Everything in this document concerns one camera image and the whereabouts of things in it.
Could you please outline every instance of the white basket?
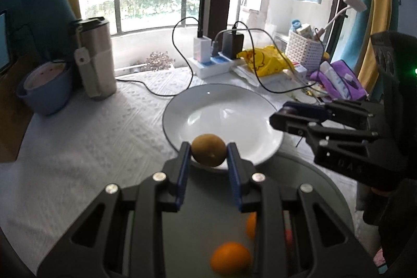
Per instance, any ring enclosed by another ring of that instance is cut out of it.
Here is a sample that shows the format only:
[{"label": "white basket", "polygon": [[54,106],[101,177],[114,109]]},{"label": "white basket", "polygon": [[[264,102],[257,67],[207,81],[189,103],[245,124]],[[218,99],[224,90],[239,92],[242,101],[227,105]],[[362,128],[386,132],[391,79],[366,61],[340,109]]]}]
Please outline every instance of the white basket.
[{"label": "white basket", "polygon": [[323,46],[319,41],[312,41],[290,31],[285,54],[291,61],[299,62],[304,66],[307,74],[310,75],[320,67]]}]

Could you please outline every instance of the blue bucket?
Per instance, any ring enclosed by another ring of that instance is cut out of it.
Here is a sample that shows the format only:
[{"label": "blue bucket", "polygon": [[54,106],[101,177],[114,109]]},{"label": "blue bucket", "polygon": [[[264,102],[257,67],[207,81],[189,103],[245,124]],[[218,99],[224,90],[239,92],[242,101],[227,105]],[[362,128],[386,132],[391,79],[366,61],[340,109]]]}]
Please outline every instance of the blue bucket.
[{"label": "blue bucket", "polygon": [[67,63],[64,71],[48,83],[27,91],[24,89],[23,83],[29,75],[30,74],[28,74],[17,86],[16,95],[22,99],[33,112],[48,116],[61,110],[67,104],[72,89],[72,72],[70,64]]}]

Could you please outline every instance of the plastic bag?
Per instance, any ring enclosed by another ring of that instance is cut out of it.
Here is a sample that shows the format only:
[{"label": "plastic bag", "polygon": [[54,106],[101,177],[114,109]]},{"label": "plastic bag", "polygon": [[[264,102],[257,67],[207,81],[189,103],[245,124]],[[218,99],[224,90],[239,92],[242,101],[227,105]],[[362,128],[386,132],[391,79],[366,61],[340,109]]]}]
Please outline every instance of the plastic bag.
[{"label": "plastic bag", "polygon": [[[252,49],[239,52],[237,57],[243,57],[252,72],[254,71],[254,51]],[[289,68],[294,70],[288,57],[283,52],[279,53],[274,45],[255,48],[255,65],[258,77],[273,75]]]}]

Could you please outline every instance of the plate rim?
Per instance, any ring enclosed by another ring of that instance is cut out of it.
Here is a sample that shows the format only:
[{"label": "plate rim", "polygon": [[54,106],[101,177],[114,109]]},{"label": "plate rim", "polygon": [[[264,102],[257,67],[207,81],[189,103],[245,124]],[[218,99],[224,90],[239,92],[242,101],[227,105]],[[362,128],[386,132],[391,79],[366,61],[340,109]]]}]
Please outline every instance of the plate rim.
[{"label": "plate rim", "polygon": [[[168,141],[168,143],[171,145],[171,147],[178,153],[179,152],[179,150],[171,143],[171,141],[169,140],[169,138],[168,138],[168,136],[166,135],[166,131],[165,131],[165,125],[164,125],[164,120],[165,120],[165,113],[166,113],[166,109],[168,108],[168,106],[170,105],[170,103],[177,97],[177,96],[179,96],[179,95],[181,95],[182,93],[184,93],[185,91],[188,91],[189,89],[193,89],[193,88],[198,88],[198,87],[203,87],[203,86],[207,86],[207,85],[221,85],[221,86],[229,86],[229,87],[238,87],[239,89],[243,89],[243,90],[246,90],[246,91],[249,91],[249,92],[251,92],[251,93],[253,93],[253,94],[255,94],[255,95],[257,95],[257,96],[259,96],[259,97],[261,97],[262,99],[264,99],[265,101],[267,101],[268,102],[268,104],[270,104],[273,108],[274,108],[274,110],[275,111],[277,111],[277,108],[275,107],[275,105],[274,104],[272,104],[268,99],[266,99],[264,96],[262,96],[261,94],[259,94],[259,93],[257,93],[257,92],[255,92],[255,91],[253,91],[253,90],[250,90],[250,89],[246,89],[246,88],[244,88],[244,87],[241,87],[241,86],[239,86],[239,85],[234,85],[234,84],[222,84],[222,83],[207,83],[207,84],[200,84],[200,85],[196,85],[196,86],[192,86],[192,87],[189,87],[189,88],[187,88],[187,89],[185,89],[185,90],[183,90],[183,91],[181,91],[180,93],[178,93],[176,96],[174,96],[174,97],[172,97],[170,100],[169,100],[169,102],[168,102],[168,104],[165,106],[165,109],[163,110],[163,114],[162,114],[162,130],[163,130],[163,134],[164,134],[164,136],[165,136],[165,139]],[[281,141],[280,141],[280,143],[279,143],[279,145],[278,145],[278,147],[277,147],[277,149],[276,149],[276,151],[275,151],[275,153],[276,152],[278,152],[278,150],[279,150],[279,148],[281,147],[281,145],[282,145],[282,143],[283,143],[283,141],[284,141],[284,133],[283,132],[281,132],[282,133],[282,137],[281,137]],[[264,163],[265,161],[267,161],[268,160],[268,158],[267,159],[265,159],[264,161],[262,161],[262,162],[260,162],[259,164],[257,164],[257,165],[255,165],[254,164],[254,166],[256,167],[256,166],[259,166],[260,164],[262,164],[262,163]],[[217,173],[225,173],[225,172],[227,172],[228,170],[226,170],[226,169],[217,169],[217,167],[216,168],[207,168],[207,167],[203,167],[202,165],[200,165],[200,164],[198,164],[198,163],[196,163],[196,162],[194,162],[193,160],[191,160],[191,163],[194,165],[194,166],[196,166],[196,167],[198,167],[198,168],[200,168],[200,169],[204,169],[204,170],[206,170],[206,171],[210,171],[210,172],[217,172]]]}]

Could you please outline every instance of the purple cloth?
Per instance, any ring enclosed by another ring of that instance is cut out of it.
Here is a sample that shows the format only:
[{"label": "purple cloth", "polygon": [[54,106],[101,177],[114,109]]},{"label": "purple cloth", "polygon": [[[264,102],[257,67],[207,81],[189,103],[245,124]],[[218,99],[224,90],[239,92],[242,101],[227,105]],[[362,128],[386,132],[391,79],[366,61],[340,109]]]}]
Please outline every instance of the purple cloth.
[{"label": "purple cloth", "polygon": [[[366,98],[368,93],[362,87],[361,83],[359,83],[359,80],[357,79],[353,71],[350,69],[350,67],[343,60],[335,61],[330,65],[345,83],[352,97],[352,100],[362,100]],[[347,81],[345,79],[345,74],[351,75],[353,78],[352,81]],[[312,73],[310,79],[322,83],[322,85],[325,87],[326,91],[329,93],[329,96],[332,99],[342,99],[340,93],[336,90],[333,84],[321,71],[316,71]]]}]

